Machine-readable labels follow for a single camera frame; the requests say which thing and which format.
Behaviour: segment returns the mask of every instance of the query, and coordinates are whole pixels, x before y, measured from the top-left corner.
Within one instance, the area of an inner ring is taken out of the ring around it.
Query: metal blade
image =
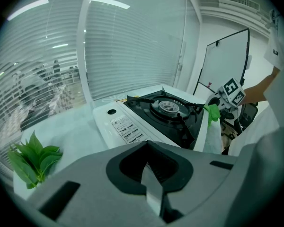
[[[146,186],[146,201],[157,216],[160,215],[163,187],[147,163],[144,167],[141,184]]]

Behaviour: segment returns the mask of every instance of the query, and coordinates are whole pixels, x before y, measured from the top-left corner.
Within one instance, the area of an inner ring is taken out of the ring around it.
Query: leafy vegetable
[[[62,153],[59,147],[47,146],[43,148],[35,132],[26,144],[14,144],[20,151],[10,147],[8,157],[17,175],[27,184],[27,189],[37,186],[48,176],[51,166],[60,160]]]

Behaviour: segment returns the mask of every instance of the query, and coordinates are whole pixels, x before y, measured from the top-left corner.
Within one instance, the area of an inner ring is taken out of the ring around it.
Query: ceiling light
[[[0,73],[0,76],[2,76],[3,73],[4,73],[4,72],[1,72],[1,73]]]
[[[59,48],[59,47],[64,47],[64,46],[68,46],[68,44],[61,44],[61,45],[53,46],[53,49],[54,48]]]
[[[13,14],[11,14],[7,20],[11,21],[13,18],[17,17],[18,15],[20,15],[21,13],[24,13],[30,9],[33,9],[35,7],[41,6],[43,4],[49,3],[48,0],[38,0],[36,2],[32,2],[30,4],[27,4],[26,6],[20,8],[19,10],[17,10],[16,12],[14,12]]]
[[[125,3],[121,3],[115,0],[89,0],[89,1],[95,1],[95,2],[103,2],[103,3],[107,3],[110,5],[114,5],[123,9],[128,9],[130,6],[125,4]]]

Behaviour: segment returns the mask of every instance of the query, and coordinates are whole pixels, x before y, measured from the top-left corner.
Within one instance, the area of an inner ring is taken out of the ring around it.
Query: white table
[[[124,98],[125,94],[143,95],[143,89],[126,92],[120,96]],[[109,102],[108,99],[101,99],[95,104],[99,106],[107,102]],[[203,104],[205,101],[199,99],[196,103]],[[92,107],[88,104],[54,115],[32,126],[23,132],[21,141],[29,140],[33,131],[43,147],[55,145],[61,147],[61,151],[63,151],[63,157],[56,164],[53,173],[61,171],[81,157],[108,149],[93,119]],[[221,151],[220,121],[212,122],[207,130],[203,152],[220,154]],[[26,184],[14,172],[14,192],[17,195],[26,200],[34,190],[28,190]]]

